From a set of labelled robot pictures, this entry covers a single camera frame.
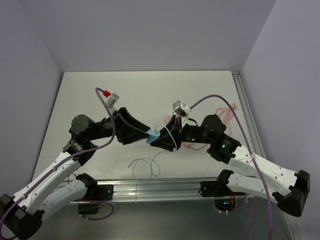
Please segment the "blue charger plug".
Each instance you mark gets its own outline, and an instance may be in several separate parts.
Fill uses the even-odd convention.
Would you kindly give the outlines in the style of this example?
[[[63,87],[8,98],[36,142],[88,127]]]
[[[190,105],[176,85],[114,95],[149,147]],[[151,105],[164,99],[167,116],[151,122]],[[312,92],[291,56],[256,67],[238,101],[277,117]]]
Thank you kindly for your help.
[[[161,136],[161,133],[155,129],[149,129],[146,133],[148,134],[146,143],[149,145]]]

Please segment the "pink power strip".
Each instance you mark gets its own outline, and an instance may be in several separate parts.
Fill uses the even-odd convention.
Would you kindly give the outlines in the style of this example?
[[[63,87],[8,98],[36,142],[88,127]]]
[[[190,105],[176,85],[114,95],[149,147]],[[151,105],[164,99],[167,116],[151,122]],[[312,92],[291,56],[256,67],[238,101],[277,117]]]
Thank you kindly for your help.
[[[192,142],[183,142],[182,145],[194,151],[198,151],[201,149],[201,147],[198,147],[195,143],[192,143]]]

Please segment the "white charger plug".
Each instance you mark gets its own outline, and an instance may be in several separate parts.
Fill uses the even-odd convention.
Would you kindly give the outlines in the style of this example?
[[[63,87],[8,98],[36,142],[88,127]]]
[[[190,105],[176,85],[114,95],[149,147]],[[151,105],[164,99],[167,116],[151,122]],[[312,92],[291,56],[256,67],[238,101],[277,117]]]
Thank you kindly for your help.
[[[170,119],[172,118],[172,116],[173,116],[173,114],[172,114],[171,112],[169,112],[169,113],[165,116],[164,120],[167,121],[167,122],[169,122]]]

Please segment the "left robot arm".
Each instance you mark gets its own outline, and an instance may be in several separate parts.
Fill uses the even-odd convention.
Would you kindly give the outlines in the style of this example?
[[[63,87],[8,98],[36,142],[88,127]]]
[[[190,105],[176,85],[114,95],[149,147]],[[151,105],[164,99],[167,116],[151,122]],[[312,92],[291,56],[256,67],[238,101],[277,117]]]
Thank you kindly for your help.
[[[84,114],[77,115],[69,129],[71,139],[53,163],[14,195],[0,197],[1,226],[6,226],[15,238],[27,240],[39,230],[45,218],[68,203],[96,199],[98,183],[86,173],[79,174],[65,188],[56,190],[56,187],[93,156],[98,149],[93,140],[117,138],[127,145],[147,139],[149,130],[149,126],[133,118],[125,107],[99,122]]]

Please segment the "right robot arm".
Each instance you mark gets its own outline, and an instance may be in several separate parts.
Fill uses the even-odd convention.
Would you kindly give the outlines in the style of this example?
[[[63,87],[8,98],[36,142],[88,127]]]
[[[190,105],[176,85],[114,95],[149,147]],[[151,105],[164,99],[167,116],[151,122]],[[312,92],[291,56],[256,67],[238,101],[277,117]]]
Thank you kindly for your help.
[[[286,169],[250,152],[225,134],[226,128],[216,114],[206,116],[200,126],[183,125],[181,117],[173,115],[149,144],[170,152],[182,143],[209,144],[207,153],[234,170],[224,169],[216,180],[201,182],[203,197],[255,195],[270,200],[291,216],[301,217],[310,192],[310,174]]]

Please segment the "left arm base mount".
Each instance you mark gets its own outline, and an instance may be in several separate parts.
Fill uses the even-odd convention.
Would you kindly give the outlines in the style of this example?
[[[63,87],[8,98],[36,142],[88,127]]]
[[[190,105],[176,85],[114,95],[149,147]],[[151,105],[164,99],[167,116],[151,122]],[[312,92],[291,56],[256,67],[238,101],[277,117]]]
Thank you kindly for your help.
[[[89,187],[84,197],[78,200],[77,211],[78,214],[85,219],[91,221],[103,220],[110,217],[115,210],[115,207],[110,202],[113,198],[112,184],[95,185]],[[100,210],[108,210],[108,214],[100,217],[93,217],[98,214]]]

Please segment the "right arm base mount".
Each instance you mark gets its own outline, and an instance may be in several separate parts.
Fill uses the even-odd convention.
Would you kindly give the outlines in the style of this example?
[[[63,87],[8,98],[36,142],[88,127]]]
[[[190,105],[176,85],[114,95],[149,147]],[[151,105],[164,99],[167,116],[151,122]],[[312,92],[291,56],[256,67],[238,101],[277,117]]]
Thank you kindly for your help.
[[[217,180],[201,181],[199,194],[204,198],[213,198],[218,211],[231,212],[246,202],[243,192],[234,192]]]

